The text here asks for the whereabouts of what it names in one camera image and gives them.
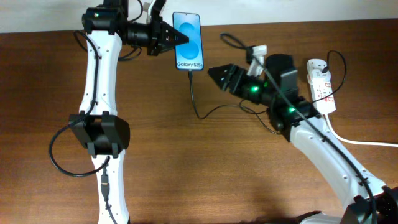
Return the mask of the blue Galaxy smartphone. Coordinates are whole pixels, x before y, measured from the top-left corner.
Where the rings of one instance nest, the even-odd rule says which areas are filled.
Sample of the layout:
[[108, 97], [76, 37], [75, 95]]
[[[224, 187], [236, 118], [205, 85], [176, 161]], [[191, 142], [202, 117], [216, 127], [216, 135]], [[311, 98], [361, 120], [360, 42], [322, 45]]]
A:
[[174, 12], [173, 25], [189, 38], [188, 42], [175, 47], [177, 70], [203, 70], [203, 44], [200, 16], [194, 13]]

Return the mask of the white power strip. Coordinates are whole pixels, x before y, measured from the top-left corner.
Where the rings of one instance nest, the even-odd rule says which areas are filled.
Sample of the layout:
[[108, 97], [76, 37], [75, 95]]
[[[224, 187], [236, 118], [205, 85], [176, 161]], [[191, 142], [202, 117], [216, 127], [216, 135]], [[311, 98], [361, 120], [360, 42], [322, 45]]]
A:
[[336, 110], [331, 80], [329, 82], [313, 82], [311, 72], [314, 69], [324, 70], [325, 67], [326, 62], [321, 59], [310, 59], [307, 62], [307, 79], [310, 84], [313, 105], [322, 115], [330, 114]]

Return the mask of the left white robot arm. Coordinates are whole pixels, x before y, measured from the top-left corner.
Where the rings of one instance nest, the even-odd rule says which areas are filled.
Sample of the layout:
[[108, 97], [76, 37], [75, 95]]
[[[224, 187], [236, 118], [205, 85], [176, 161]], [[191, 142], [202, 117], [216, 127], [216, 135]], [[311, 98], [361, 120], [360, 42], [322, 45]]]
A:
[[124, 157], [130, 142], [129, 123], [118, 117], [116, 70], [124, 44], [157, 56], [185, 44], [188, 37], [166, 23], [165, 1], [144, 3], [145, 23], [128, 19], [127, 1], [104, 1], [82, 15], [88, 65], [79, 113], [69, 117], [72, 131], [94, 165], [99, 194], [99, 223], [129, 223], [124, 196]]

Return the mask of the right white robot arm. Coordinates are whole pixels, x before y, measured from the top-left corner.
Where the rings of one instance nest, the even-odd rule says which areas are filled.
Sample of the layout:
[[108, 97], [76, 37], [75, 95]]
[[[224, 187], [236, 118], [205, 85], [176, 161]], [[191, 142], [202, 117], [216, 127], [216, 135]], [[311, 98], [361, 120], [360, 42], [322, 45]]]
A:
[[321, 211], [305, 213], [296, 223], [397, 223], [397, 189], [375, 177], [332, 135], [317, 109], [299, 96], [298, 71], [286, 54], [262, 64], [265, 79], [233, 64], [210, 68], [223, 91], [268, 107], [273, 128], [303, 152], [326, 179], [344, 208], [341, 217]]

